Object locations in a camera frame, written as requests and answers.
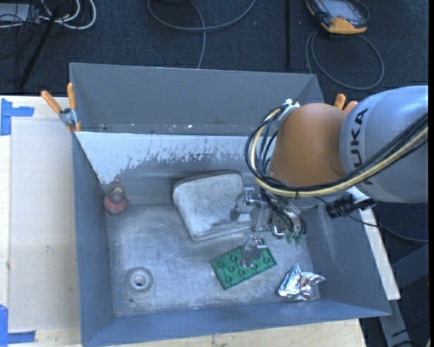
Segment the green lego plate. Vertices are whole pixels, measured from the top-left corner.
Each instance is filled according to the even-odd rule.
[[[242,255],[243,246],[233,249],[210,261],[224,289],[231,288],[276,265],[276,261],[268,248],[265,248],[259,258],[252,262],[251,267],[243,267],[240,265]]]

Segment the cable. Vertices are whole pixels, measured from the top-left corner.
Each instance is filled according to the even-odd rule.
[[[354,1],[358,4],[360,4],[363,9],[365,9],[365,11],[367,12],[366,14],[366,18],[365,21],[368,21],[370,18],[370,10],[367,8],[367,6],[365,4],[363,4],[361,1],[359,0],[350,0],[350,1]],[[307,68],[309,69],[310,73],[313,73],[312,71],[312,67],[310,66],[310,60],[309,60],[309,49],[310,49],[310,54],[313,57],[313,60],[315,62],[315,64],[317,64],[318,68],[320,69],[320,71],[327,77],[329,78],[331,81],[335,82],[336,84],[340,85],[340,86],[344,86],[348,89],[351,90],[370,90],[373,89],[374,87],[378,86],[381,81],[384,78],[384,61],[383,58],[381,57],[381,55],[379,54],[379,51],[377,50],[377,48],[364,36],[364,35],[356,35],[359,38],[361,38],[364,42],[366,42],[366,44],[369,45],[369,47],[371,47],[371,49],[373,50],[373,52],[376,54],[376,56],[379,59],[380,62],[380,75],[379,78],[376,80],[376,82],[374,82],[372,85],[369,86],[364,86],[364,87],[360,87],[360,86],[353,86],[353,85],[348,85],[344,82],[341,82],[339,80],[337,80],[336,78],[334,78],[333,76],[331,76],[331,74],[329,74],[321,65],[320,62],[317,60],[317,56],[315,55],[315,50],[313,48],[313,43],[315,41],[315,38],[317,37],[317,34],[320,32],[321,30],[315,30],[313,31],[309,37],[307,38],[307,42],[305,44],[305,60],[307,62]]]
[[[182,26],[171,25],[170,23],[163,21],[156,14],[154,14],[153,10],[151,9],[150,2],[151,2],[151,0],[147,1],[148,11],[158,22],[162,23],[163,25],[170,27],[170,28],[174,28],[175,30],[182,30],[182,31],[189,31],[189,32],[196,32],[196,33],[202,32],[203,33],[203,46],[201,48],[200,60],[199,60],[198,65],[197,65],[197,69],[200,69],[201,64],[203,62],[203,58],[204,58],[204,52],[205,52],[205,39],[206,39],[205,34],[210,30],[219,30],[221,28],[228,27],[228,26],[233,25],[234,23],[240,21],[244,16],[246,16],[247,13],[250,12],[250,10],[254,6],[256,0],[252,0],[249,7],[246,8],[246,10],[241,15],[239,15],[237,18],[235,18],[234,20],[231,20],[230,22],[226,22],[226,23],[223,23],[220,25],[214,25],[214,26],[209,26],[209,27],[205,26],[203,15],[201,14],[201,12],[200,12],[199,8],[196,6],[196,4],[193,3],[191,0],[188,0],[188,2],[193,6],[193,8],[195,8],[197,14],[199,15],[199,18],[201,21],[201,27],[182,27]]]
[[[220,30],[221,28],[225,28],[228,27],[230,25],[233,25],[234,23],[240,21],[243,17],[246,16],[247,13],[250,12],[250,10],[252,9],[252,7],[254,6],[256,0],[252,0],[251,4],[248,6],[248,8],[244,11],[244,13],[242,13],[241,15],[239,15],[237,18],[235,18],[234,20],[231,20],[230,22],[226,22],[226,23],[222,23],[220,25],[214,25],[214,26],[209,26],[209,27],[182,27],[182,26],[176,26],[176,25],[171,25],[168,22],[163,21],[161,18],[159,18],[156,14],[153,13],[153,10],[151,9],[150,6],[150,1],[148,0],[147,6],[148,6],[148,11],[151,13],[151,15],[158,20],[160,23],[162,23],[163,25],[166,25],[167,27],[170,28],[174,28],[176,30],[183,30],[183,31],[210,31],[210,30]]]
[[[348,189],[355,184],[358,184],[377,174],[379,171],[389,167],[392,163],[395,163],[400,158],[403,158],[406,154],[412,152],[414,147],[420,146],[422,142],[425,142],[428,134],[427,114],[425,114],[422,118],[418,119],[412,126],[402,132],[396,138],[397,140],[401,140],[403,142],[402,144],[404,145],[399,146],[398,149],[391,149],[391,143],[396,143],[396,139],[394,139],[391,143],[386,145],[386,149],[391,150],[391,153],[371,168],[360,172],[364,167],[370,165],[370,161],[374,162],[374,160],[377,159],[377,155],[372,157],[367,163],[364,163],[359,168],[356,168],[354,171],[352,171],[352,173],[348,173],[338,181],[334,181],[330,184],[311,187],[288,187],[283,182],[266,176],[263,172],[261,172],[263,171],[260,168],[261,161],[256,152],[258,140],[261,134],[269,125],[269,122],[279,116],[284,108],[286,108],[286,106],[275,108],[263,119],[261,124],[248,137],[244,149],[244,155],[246,157],[247,165],[249,166],[251,172],[255,175],[257,183],[265,190],[275,195],[281,195],[285,197],[316,197],[317,195],[326,195],[343,189]]]
[[[204,18],[203,18],[203,15],[201,14],[200,10],[197,8],[196,4],[195,4],[193,1],[191,1],[191,0],[190,0],[190,4],[195,8],[195,10],[196,10],[196,12],[197,12],[197,15],[200,16],[200,20],[201,20],[201,23],[202,23],[203,27],[205,27]],[[201,68],[201,64],[202,64],[203,59],[204,59],[204,51],[205,51],[205,34],[206,34],[206,31],[203,31],[203,47],[201,48],[201,55],[200,55],[200,60],[199,60],[199,62],[197,63],[197,69],[200,69],[200,68]]]
[[[326,202],[324,199],[322,199],[320,197],[315,197],[315,198],[318,199],[318,200],[320,200],[320,201],[322,201],[325,205],[336,209],[331,203]],[[361,224],[366,225],[366,226],[372,226],[373,228],[383,229],[384,231],[388,232],[390,235],[393,235],[396,238],[399,238],[399,239],[401,239],[403,241],[409,241],[409,242],[412,242],[412,243],[415,243],[415,244],[427,244],[427,243],[429,243],[429,240],[427,240],[427,239],[417,239],[417,238],[412,238],[410,236],[404,236],[404,235],[401,235],[401,234],[399,234],[399,233],[397,233],[397,232],[395,232],[395,231],[393,231],[393,230],[391,230],[389,228],[386,228],[385,226],[383,226],[383,225],[381,225],[379,223],[377,225],[373,225],[372,223],[367,223],[367,222],[365,222],[363,220],[360,220],[359,218],[355,218],[354,216],[352,216],[352,215],[350,215],[348,213],[345,213],[342,216],[343,217],[351,218],[352,220],[357,221],[358,223],[361,223]]]
[[[45,0],[40,0],[43,8],[46,12],[46,14],[48,14],[49,16],[51,16],[51,10],[48,8],[48,6],[45,3]],[[60,18],[56,18],[55,23],[62,25],[65,28],[69,28],[70,30],[87,30],[88,28],[92,27],[95,24],[96,21],[96,17],[97,17],[97,11],[96,11],[96,5],[94,0],[88,0],[88,2],[90,3],[90,8],[92,11],[92,19],[89,21],[88,24],[86,25],[68,25],[67,23],[76,19],[80,12],[81,12],[81,6],[80,6],[80,0],[75,0],[77,8],[76,8],[76,12],[70,16],[70,17],[60,17]],[[40,16],[41,19],[43,20],[50,20],[49,17],[41,15]]]

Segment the crumpled aluminum foil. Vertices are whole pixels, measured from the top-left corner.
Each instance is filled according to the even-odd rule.
[[[312,301],[318,298],[313,286],[324,280],[322,275],[301,271],[299,264],[295,264],[286,274],[278,294],[294,301]]]

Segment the black cable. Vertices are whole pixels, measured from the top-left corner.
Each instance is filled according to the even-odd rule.
[[[325,205],[327,205],[327,206],[331,207],[332,209],[334,209],[337,213],[340,213],[340,211],[338,211],[336,209],[336,207],[334,207],[331,203],[326,202],[324,199],[322,199],[320,197],[315,197],[315,198],[317,198],[318,200],[322,201]],[[377,225],[373,225],[371,223],[367,223],[367,222],[365,222],[363,220],[360,220],[359,218],[355,218],[354,216],[352,216],[352,215],[350,215],[348,213],[343,213],[343,214],[341,214],[341,216],[350,218],[353,221],[356,221],[356,222],[361,223],[361,224],[366,225],[366,226],[372,226],[373,228],[383,229],[384,231],[386,231],[390,235],[393,235],[396,238],[401,239],[403,241],[408,241],[408,242],[412,242],[412,243],[415,243],[415,244],[427,244],[427,243],[429,243],[429,240],[427,240],[427,239],[417,239],[417,238],[411,238],[409,236],[404,236],[404,235],[401,235],[401,234],[399,234],[399,233],[397,233],[397,232],[395,232],[395,231],[393,231],[393,230],[391,230],[389,228],[386,228],[385,226],[383,226],[383,225],[381,225],[379,223],[377,223]]]
[[[163,21],[156,14],[154,14],[154,12],[153,12],[153,10],[151,9],[151,6],[150,6],[150,1],[151,0],[147,1],[148,11],[151,13],[151,15],[156,20],[158,20],[163,25],[166,25],[167,27],[170,27],[170,28],[175,28],[176,30],[198,31],[198,32],[201,32],[201,31],[210,31],[210,30],[220,30],[221,28],[225,28],[225,27],[229,27],[229,26],[233,25],[234,23],[236,23],[236,22],[240,21],[242,18],[244,18],[247,15],[247,13],[250,12],[250,10],[252,9],[252,7],[254,6],[254,4],[256,2],[256,0],[252,0],[251,4],[248,6],[248,8],[246,8],[246,10],[241,15],[239,15],[238,17],[236,17],[235,19],[233,19],[233,20],[231,20],[229,22],[225,22],[225,23],[222,23],[220,25],[208,26],[208,27],[182,27],[182,26],[171,25],[170,23]]]
[[[312,71],[312,67],[310,66],[310,60],[309,60],[309,49],[310,49],[310,54],[313,57],[313,60],[315,62],[315,64],[317,64],[318,68],[320,69],[320,71],[326,76],[328,77],[330,80],[332,80],[333,82],[335,82],[336,84],[340,85],[340,86],[344,86],[348,89],[351,90],[370,90],[373,89],[374,87],[378,86],[381,81],[383,81],[384,78],[384,61],[383,58],[381,57],[381,55],[379,54],[379,51],[377,50],[377,48],[363,35],[356,35],[359,38],[361,38],[364,42],[366,42],[369,47],[371,47],[371,49],[373,50],[373,52],[376,54],[376,56],[379,59],[380,62],[380,75],[379,78],[376,80],[376,82],[374,82],[372,85],[369,86],[364,86],[364,87],[360,87],[360,86],[353,86],[353,85],[349,85],[346,84],[344,82],[341,82],[339,80],[337,80],[336,78],[334,78],[331,74],[329,74],[320,64],[320,62],[317,59],[317,56],[315,55],[315,49],[313,48],[313,43],[315,41],[315,38],[317,37],[317,34],[321,31],[321,29],[315,30],[313,31],[309,37],[307,38],[307,42],[305,44],[305,59],[307,61],[307,68],[309,69],[310,73],[313,73]]]
[[[278,117],[280,114],[281,114],[281,112],[279,112],[277,115],[275,115],[273,117],[273,119],[275,119],[276,117]],[[411,138],[413,138],[413,136],[415,136],[416,133],[418,133],[423,127],[427,126],[427,124],[428,124],[428,113],[426,112],[421,117],[419,117],[417,120],[415,120],[415,122],[413,122],[410,126],[408,126],[401,134],[399,134],[396,137],[394,137],[388,144],[384,145],[381,149],[379,149],[379,151],[377,153],[375,153],[372,157],[368,158],[365,163],[361,164],[360,166],[356,167],[354,170],[352,170],[349,173],[345,174],[340,179],[337,179],[335,181],[332,181],[332,182],[326,183],[326,184],[312,185],[312,186],[308,186],[308,187],[291,187],[291,186],[288,186],[285,183],[283,183],[282,181],[279,181],[278,179],[274,179],[274,178],[272,178],[270,176],[266,176],[264,174],[264,170],[263,169],[262,169],[262,171],[260,171],[260,164],[259,164],[259,161],[258,161],[258,154],[257,153],[256,153],[256,158],[255,158],[255,162],[256,162],[255,166],[256,166],[257,169],[254,169],[252,167],[252,164],[250,162],[250,156],[249,156],[251,144],[253,143],[253,139],[254,139],[255,134],[262,127],[267,127],[269,125],[268,121],[261,122],[254,129],[254,131],[249,135],[249,137],[248,137],[248,139],[246,141],[245,149],[244,149],[244,157],[246,159],[246,164],[250,168],[251,172],[256,177],[258,177],[260,180],[264,181],[267,184],[270,184],[272,187],[288,189],[288,190],[293,191],[293,192],[311,192],[311,191],[315,191],[317,189],[325,189],[325,188],[337,186],[338,184],[342,184],[345,181],[348,181],[349,179],[354,178],[355,176],[358,176],[368,166],[371,166],[373,163],[378,163],[378,161],[383,160],[383,159],[387,158],[388,156],[392,155],[402,145],[406,144],[409,140],[411,140]],[[410,150],[405,155],[408,155],[409,153],[411,153],[412,151],[414,151],[414,149]],[[393,163],[391,163],[388,166],[386,166],[386,168],[390,167],[396,161],[394,161]]]
[[[189,3],[193,6],[193,8],[195,8],[197,15],[200,16],[200,20],[201,20],[201,24],[203,25],[203,28],[205,28],[205,23],[204,23],[204,18],[203,15],[201,14],[201,11],[198,9],[198,7],[196,6],[196,4],[189,0]],[[197,63],[197,69],[201,68],[201,64],[203,62],[203,58],[204,58],[204,51],[205,51],[205,35],[206,35],[206,31],[203,31],[203,46],[201,47],[201,55],[200,55],[200,60]]]
[[[204,23],[203,15],[201,14],[201,11],[199,10],[199,8],[196,6],[195,3],[193,3],[191,0],[189,0],[188,2],[193,6],[193,8],[196,10],[197,14],[199,15],[199,18],[201,21],[201,27],[182,27],[182,26],[171,25],[170,23],[163,21],[156,14],[154,14],[153,10],[151,9],[150,1],[151,0],[147,1],[148,11],[158,22],[162,23],[163,25],[166,25],[167,27],[170,27],[170,28],[174,28],[175,30],[190,31],[190,32],[195,32],[195,33],[203,32],[203,46],[201,48],[201,55],[200,55],[200,59],[199,59],[198,65],[197,65],[197,69],[201,68],[201,64],[202,64],[203,58],[204,58],[205,41],[206,41],[206,35],[205,34],[210,30],[219,30],[221,28],[228,27],[228,26],[233,25],[234,23],[240,21],[244,16],[246,16],[247,13],[249,13],[249,11],[252,9],[252,7],[254,6],[254,4],[256,2],[256,0],[252,0],[249,7],[241,15],[239,15],[237,18],[231,20],[230,22],[226,22],[226,23],[223,23],[220,25],[214,25],[214,26],[206,27],[206,25]]]

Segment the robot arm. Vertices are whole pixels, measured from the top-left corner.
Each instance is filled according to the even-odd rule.
[[[286,113],[280,108],[248,139],[248,165],[259,185],[278,196],[355,188],[377,201],[427,202],[427,92],[427,85],[385,91],[349,113],[323,103],[292,109],[268,162],[268,150],[257,152],[258,139]]]

